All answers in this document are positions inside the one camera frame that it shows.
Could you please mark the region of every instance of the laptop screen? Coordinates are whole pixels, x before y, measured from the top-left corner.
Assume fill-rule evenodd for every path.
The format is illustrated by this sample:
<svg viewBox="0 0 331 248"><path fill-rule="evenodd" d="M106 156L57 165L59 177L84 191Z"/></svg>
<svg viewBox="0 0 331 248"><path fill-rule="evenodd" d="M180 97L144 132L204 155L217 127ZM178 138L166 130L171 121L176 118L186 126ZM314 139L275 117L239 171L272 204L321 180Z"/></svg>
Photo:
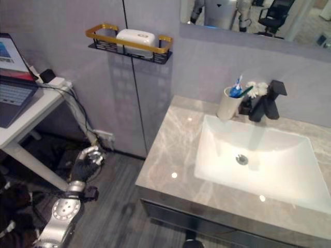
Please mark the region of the laptop screen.
<svg viewBox="0 0 331 248"><path fill-rule="evenodd" d="M0 33L0 76L33 81L9 34Z"/></svg>

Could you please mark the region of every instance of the black faucet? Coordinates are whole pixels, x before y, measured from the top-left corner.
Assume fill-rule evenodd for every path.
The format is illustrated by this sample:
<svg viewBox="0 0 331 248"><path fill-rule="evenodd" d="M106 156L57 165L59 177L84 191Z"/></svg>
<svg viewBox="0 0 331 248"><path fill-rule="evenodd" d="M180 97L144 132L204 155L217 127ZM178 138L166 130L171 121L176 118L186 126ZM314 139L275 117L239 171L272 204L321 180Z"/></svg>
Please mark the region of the black faucet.
<svg viewBox="0 0 331 248"><path fill-rule="evenodd" d="M254 107L250 107L249 111L239 110L240 114L248 114L249 119L254 122L260 122L261 118L265 114L271 120L277 120L279 118L277 106L275 103L278 95L287 96L287 92L283 82L272 80L268 86L268 92L262 96Z"/></svg>

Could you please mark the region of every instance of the white sink basin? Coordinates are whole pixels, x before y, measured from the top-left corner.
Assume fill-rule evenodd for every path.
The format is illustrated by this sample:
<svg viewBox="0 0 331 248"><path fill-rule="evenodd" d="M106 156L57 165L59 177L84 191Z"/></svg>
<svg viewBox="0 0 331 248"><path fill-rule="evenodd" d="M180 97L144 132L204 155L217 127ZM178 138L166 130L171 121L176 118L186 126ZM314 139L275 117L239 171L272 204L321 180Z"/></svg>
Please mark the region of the white sink basin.
<svg viewBox="0 0 331 248"><path fill-rule="evenodd" d="M206 115L194 175L263 202L273 198L331 213L329 191L304 136Z"/></svg>

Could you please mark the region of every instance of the mirror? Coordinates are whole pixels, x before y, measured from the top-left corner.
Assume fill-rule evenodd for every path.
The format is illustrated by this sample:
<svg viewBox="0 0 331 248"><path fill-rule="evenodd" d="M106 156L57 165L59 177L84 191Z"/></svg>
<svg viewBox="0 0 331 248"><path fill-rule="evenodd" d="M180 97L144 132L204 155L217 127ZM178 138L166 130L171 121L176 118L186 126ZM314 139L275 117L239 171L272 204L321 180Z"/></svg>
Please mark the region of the mirror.
<svg viewBox="0 0 331 248"><path fill-rule="evenodd" d="M181 0L180 21L331 49L331 0Z"/></svg>

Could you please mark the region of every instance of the laptop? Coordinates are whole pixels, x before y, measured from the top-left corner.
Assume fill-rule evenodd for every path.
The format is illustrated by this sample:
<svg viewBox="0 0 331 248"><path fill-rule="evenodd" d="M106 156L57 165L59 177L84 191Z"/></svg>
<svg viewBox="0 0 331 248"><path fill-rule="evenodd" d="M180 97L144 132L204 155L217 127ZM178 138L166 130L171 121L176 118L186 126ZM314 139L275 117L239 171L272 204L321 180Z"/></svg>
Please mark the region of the laptop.
<svg viewBox="0 0 331 248"><path fill-rule="evenodd" d="M38 90L9 34L0 33L0 127L9 127Z"/></svg>

